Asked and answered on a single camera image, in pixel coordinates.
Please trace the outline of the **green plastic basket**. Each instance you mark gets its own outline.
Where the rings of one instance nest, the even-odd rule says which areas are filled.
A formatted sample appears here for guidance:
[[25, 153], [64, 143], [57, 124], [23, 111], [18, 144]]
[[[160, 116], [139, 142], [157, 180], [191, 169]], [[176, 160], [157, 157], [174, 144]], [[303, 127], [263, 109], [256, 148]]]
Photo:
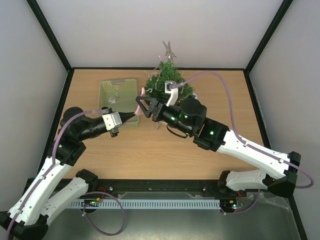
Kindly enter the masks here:
[[[118, 93], [120, 98], [115, 104], [109, 104], [108, 98]], [[134, 78], [105, 80], [99, 83], [98, 108], [112, 108], [115, 112], [130, 113], [137, 109], [137, 81]]]

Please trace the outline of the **silver star ornament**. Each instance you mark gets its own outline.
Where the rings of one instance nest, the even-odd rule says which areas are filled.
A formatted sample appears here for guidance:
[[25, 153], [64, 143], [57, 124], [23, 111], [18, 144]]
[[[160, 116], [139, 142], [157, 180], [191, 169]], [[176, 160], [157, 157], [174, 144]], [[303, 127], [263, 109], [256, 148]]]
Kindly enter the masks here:
[[171, 48], [171, 43], [168, 41], [168, 43], [162, 41], [164, 47], [165, 47], [165, 56], [169, 59], [177, 58], [177, 56], [173, 53]]

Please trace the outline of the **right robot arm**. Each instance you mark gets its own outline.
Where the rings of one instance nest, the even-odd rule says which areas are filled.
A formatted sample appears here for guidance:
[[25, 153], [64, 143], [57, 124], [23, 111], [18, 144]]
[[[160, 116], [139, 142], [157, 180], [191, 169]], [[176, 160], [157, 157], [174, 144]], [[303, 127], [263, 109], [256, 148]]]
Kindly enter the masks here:
[[257, 168], [242, 172], [223, 171], [218, 181], [218, 191], [222, 195], [255, 189], [267, 190], [283, 198], [293, 195], [297, 170], [291, 165], [300, 164], [299, 153], [273, 151], [241, 137], [228, 126], [208, 118], [207, 108], [193, 97], [185, 98], [179, 106], [167, 106], [162, 100], [149, 96], [138, 96], [136, 102], [147, 118], [165, 122], [186, 137], [192, 137], [199, 148], [236, 157]]

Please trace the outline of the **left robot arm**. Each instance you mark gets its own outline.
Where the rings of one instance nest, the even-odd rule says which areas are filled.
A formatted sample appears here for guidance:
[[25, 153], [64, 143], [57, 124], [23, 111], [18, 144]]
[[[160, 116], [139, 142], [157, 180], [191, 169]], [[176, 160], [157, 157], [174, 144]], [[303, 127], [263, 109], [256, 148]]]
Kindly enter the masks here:
[[0, 225], [6, 230], [6, 238], [41, 240], [61, 212], [80, 196], [94, 191], [98, 177], [83, 169], [54, 193], [62, 178], [86, 150], [84, 140], [104, 133], [116, 137], [119, 127], [135, 116], [135, 112], [117, 112], [108, 107], [89, 111], [79, 107], [68, 108], [41, 170], [17, 203], [0, 213]]

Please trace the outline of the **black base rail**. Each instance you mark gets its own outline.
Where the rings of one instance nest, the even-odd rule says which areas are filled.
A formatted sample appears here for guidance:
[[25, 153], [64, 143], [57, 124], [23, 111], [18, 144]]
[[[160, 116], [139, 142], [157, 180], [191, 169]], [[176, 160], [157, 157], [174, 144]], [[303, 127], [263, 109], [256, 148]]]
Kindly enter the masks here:
[[261, 187], [252, 189], [241, 187], [239, 190], [227, 188], [222, 181], [211, 180], [142, 180], [142, 179], [98, 179], [91, 183], [88, 192], [101, 190], [114, 197], [124, 193], [188, 193], [202, 197], [218, 199], [244, 196], [248, 192], [257, 192]]

